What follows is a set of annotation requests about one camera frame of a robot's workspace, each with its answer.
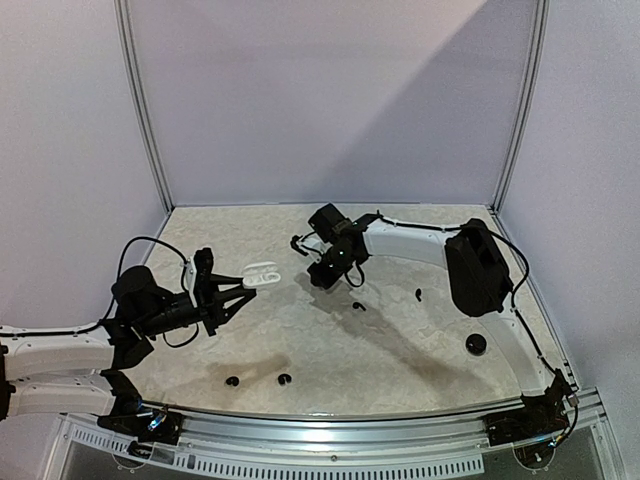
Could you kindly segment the white earbud charging case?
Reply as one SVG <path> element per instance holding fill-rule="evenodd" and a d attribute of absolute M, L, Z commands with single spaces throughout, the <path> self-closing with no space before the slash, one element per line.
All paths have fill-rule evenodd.
<path fill-rule="evenodd" d="M 259 288 L 280 282 L 281 274 L 275 262 L 265 261 L 246 265 L 242 270 L 243 285 L 246 288 Z"/>

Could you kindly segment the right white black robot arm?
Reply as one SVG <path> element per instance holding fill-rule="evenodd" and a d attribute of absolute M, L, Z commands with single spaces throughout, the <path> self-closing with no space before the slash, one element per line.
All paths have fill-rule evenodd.
<path fill-rule="evenodd" d="M 571 404 L 576 393 L 560 368 L 546 360 L 516 304 L 514 282 L 499 246 L 505 239 L 479 218 L 461 225 L 427 225 L 394 220 L 380 212 L 356 220 L 327 204 L 309 219 L 310 233 L 294 236 L 292 249 L 311 258 L 313 286 L 330 290 L 372 257 L 390 257 L 442 268 L 454 306 L 487 330 L 515 374 L 525 398 L 539 397 L 517 415 L 517 427 L 537 436 L 556 417 L 556 395 Z"/>

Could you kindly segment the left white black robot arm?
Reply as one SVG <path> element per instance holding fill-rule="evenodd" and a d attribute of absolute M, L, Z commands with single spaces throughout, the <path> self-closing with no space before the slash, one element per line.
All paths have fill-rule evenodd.
<path fill-rule="evenodd" d="M 153 352 L 157 337 L 201 324 L 208 335 L 257 292 L 242 279 L 204 272 L 189 290 L 159 286 L 136 266 L 112 287 L 113 317 L 67 329 L 1 328 L 1 416 L 87 413 L 109 416 L 128 434 L 148 426 L 148 412 L 124 370 Z"/>

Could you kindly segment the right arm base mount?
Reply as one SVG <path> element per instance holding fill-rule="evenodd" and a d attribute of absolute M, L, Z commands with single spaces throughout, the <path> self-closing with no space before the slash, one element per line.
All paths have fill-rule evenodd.
<path fill-rule="evenodd" d="M 560 369 L 554 371 L 552 383 L 536 396 L 522 394 L 522 406 L 490 413 L 482 417 L 484 431 L 491 446 L 546 438 L 559 432 L 553 445 L 562 443 L 575 429 L 578 398 Z"/>

